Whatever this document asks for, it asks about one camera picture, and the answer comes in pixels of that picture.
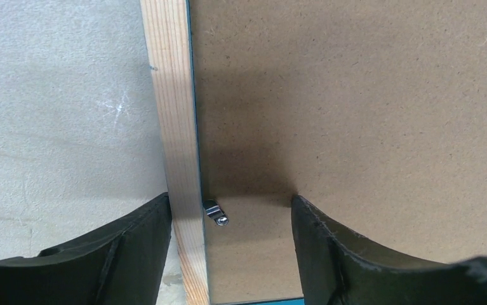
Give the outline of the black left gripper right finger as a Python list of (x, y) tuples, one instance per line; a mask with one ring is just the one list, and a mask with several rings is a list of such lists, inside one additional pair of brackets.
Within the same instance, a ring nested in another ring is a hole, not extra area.
[(453, 264), (385, 247), (302, 196), (291, 228), (306, 304), (487, 304), (487, 257)]

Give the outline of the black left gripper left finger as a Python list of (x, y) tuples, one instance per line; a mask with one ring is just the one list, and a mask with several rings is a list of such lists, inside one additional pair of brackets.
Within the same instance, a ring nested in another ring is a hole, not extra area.
[(0, 260), (0, 304), (155, 304), (171, 223), (163, 193), (35, 257)]

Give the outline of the brown cardboard backing board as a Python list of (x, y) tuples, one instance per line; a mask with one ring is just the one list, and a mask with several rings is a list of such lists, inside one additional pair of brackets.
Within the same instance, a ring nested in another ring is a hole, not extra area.
[(487, 255), (487, 1), (191, 1), (215, 304), (301, 296), (301, 194), (400, 252)]

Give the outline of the blue wooden picture frame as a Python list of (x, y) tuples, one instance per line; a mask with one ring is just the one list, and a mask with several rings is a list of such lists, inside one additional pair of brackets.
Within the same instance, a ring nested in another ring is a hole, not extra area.
[(189, 304), (302, 297), (303, 1), (142, 1)]

